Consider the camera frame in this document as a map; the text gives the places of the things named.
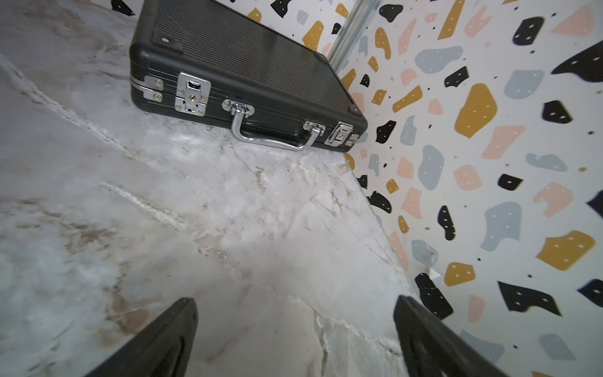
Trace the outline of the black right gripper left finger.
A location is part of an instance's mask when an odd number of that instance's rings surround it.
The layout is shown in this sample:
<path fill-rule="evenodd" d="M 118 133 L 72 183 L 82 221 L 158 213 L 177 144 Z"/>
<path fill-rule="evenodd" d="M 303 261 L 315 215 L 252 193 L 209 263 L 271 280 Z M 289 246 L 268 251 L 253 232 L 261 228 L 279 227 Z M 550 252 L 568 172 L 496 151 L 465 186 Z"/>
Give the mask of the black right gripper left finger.
<path fill-rule="evenodd" d="M 193 298 L 180 298 L 89 376 L 183 376 L 198 326 Z"/>

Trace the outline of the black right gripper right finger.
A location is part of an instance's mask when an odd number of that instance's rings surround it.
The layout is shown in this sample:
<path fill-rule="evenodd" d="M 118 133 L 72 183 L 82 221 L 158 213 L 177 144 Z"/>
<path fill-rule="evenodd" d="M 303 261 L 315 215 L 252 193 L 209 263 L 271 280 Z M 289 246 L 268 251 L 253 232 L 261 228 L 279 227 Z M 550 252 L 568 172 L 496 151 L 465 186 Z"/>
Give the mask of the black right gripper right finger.
<path fill-rule="evenodd" d="M 394 323 L 409 376 L 504 375 L 411 296 L 398 297 Z"/>

